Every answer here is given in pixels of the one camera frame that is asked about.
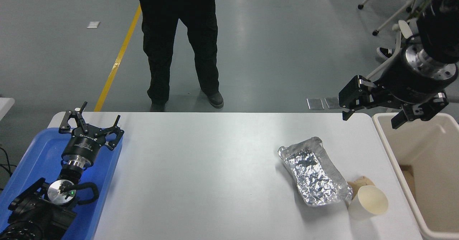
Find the sneaker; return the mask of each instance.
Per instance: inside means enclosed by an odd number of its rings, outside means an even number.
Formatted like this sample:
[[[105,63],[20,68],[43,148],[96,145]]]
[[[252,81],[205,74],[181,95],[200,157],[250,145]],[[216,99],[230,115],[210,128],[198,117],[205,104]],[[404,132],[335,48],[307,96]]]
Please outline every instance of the sneaker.
[[[223,97],[220,92],[207,96],[207,98],[209,99],[210,105],[214,108],[223,108]]]
[[[394,54],[394,50],[393,48],[383,48],[383,47],[378,47],[376,49],[376,52],[378,53],[378,55],[381,57],[381,58],[384,58],[384,59],[389,59],[390,57],[392,57],[392,55]]]
[[[166,104],[153,104],[151,103],[150,112],[164,112]]]

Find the blue tray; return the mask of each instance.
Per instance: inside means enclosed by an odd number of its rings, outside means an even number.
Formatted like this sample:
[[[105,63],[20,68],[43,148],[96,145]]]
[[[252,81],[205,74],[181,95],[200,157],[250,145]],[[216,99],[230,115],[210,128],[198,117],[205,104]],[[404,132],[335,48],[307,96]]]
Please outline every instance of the blue tray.
[[[70,134],[59,134],[58,128],[45,129],[35,136],[0,195],[0,232],[8,226],[7,220],[11,215],[8,206],[14,198],[41,177],[46,178],[47,183],[57,179],[61,171],[61,155],[70,137]],[[90,240],[93,237],[121,152],[122,140],[113,151],[102,147],[93,167],[83,172],[80,182],[95,183],[100,196],[91,204],[77,205],[73,209],[77,217],[62,237],[63,240]],[[79,191],[77,196],[81,200],[90,199],[92,191],[84,189]]]

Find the white table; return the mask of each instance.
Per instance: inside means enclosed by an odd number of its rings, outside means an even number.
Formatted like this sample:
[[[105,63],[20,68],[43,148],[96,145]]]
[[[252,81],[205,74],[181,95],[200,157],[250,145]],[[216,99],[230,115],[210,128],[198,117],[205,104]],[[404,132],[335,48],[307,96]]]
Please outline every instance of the white table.
[[[6,115],[8,110],[13,106],[13,98],[0,98],[0,120]]]
[[[420,240],[371,118],[338,113],[85,112],[109,127],[121,115],[123,149],[95,240]],[[58,127],[63,112],[49,124]],[[365,175],[389,199],[386,214],[349,218],[344,202],[306,206],[277,149],[313,136],[346,180]]]

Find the yellow floor line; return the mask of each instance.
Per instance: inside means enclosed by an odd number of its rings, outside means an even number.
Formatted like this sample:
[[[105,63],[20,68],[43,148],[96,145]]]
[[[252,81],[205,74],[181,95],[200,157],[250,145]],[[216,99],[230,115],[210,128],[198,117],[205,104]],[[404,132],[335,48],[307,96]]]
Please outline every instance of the yellow floor line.
[[[126,34],[126,38],[124,38],[123,45],[121,46],[121,49],[119,50],[118,57],[116,57],[115,63],[113,64],[112,71],[108,75],[107,81],[105,82],[105,86],[102,89],[102,93],[100,93],[99,100],[97,101],[97,104],[95,105],[94,112],[99,112],[102,109],[102,106],[105,102],[105,98],[107,97],[108,91],[110,90],[110,87],[112,86],[113,79],[115,78],[116,72],[118,71],[119,64],[121,63],[121,60],[123,59],[124,53],[126,52],[126,48],[128,48],[129,41],[131,40],[132,33],[134,32],[134,29],[136,28],[137,21],[139,20],[139,16],[141,15],[142,10],[141,6],[137,7],[136,15],[134,15],[134,18],[131,22],[131,26],[129,27],[128,33]]]

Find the black pants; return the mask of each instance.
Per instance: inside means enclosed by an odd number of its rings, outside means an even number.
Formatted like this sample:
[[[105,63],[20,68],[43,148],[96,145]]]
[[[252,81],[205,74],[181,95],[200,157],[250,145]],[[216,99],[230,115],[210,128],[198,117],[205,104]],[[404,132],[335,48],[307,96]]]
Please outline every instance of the black pants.
[[[139,0],[142,8],[143,49],[148,56],[151,83],[147,93],[155,104],[169,100],[169,79],[175,31],[180,19],[188,29],[195,52],[200,88],[218,92],[217,18],[215,0]]]

